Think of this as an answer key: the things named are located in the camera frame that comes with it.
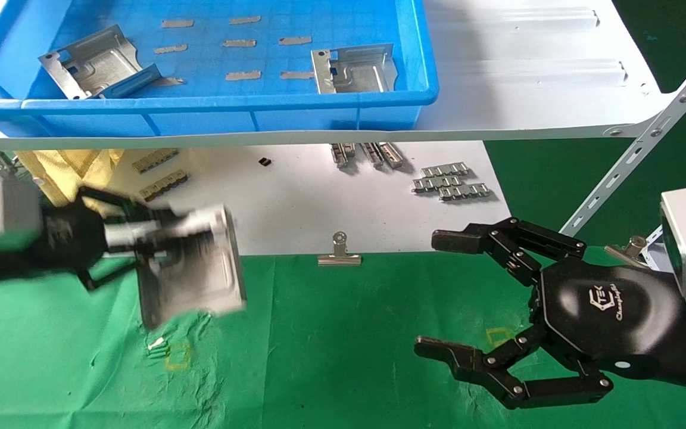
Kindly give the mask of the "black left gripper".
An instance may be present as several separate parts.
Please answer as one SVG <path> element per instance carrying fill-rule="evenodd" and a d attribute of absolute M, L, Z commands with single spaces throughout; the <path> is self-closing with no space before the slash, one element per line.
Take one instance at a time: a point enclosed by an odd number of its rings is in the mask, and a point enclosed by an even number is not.
<path fill-rule="evenodd" d="M 44 269 L 74 272 L 80 275 L 80 282 L 86 290 L 95 291 L 166 252 L 166 246 L 162 243 L 144 239 L 137 239 L 133 244 L 107 247 L 105 225 L 138 222 L 171 225 L 174 212 L 169 207 L 155 209 L 139 199 L 92 186 L 78 187 L 78 199 L 84 198 L 109 204 L 119 209 L 120 213 L 103 217 L 83 201 L 44 209 L 40 235 L 40 265 Z M 98 278 L 93 277 L 93 267 L 107 256 L 127 258 L 129 261 Z"/>

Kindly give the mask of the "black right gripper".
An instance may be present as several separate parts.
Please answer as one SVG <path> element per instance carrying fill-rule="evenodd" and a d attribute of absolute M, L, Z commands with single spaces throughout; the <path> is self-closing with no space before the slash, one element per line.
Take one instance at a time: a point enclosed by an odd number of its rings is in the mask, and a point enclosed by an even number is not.
<path fill-rule="evenodd" d="M 585 243 L 516 217 L 433 231 L 431 247 L 487 254 L 523 286 L 540 286 L 545 325 L 572 359 L 625 378 L 664 377 L 677 366 L 671 339 L 684 300 L 670 272 L 586 263 Z M 530 252 L 558 263 L 542 271 Z M 514 377 L 512 366 L 547 339 L 547 329 L 534 324 L 489 353 L 425 336 L 414 352 L 447 364 L 455 380 L 481 386 L 510 410 L 596 403 L 613 390 L 593 363 L 578 360 L 575 377 Z"/>

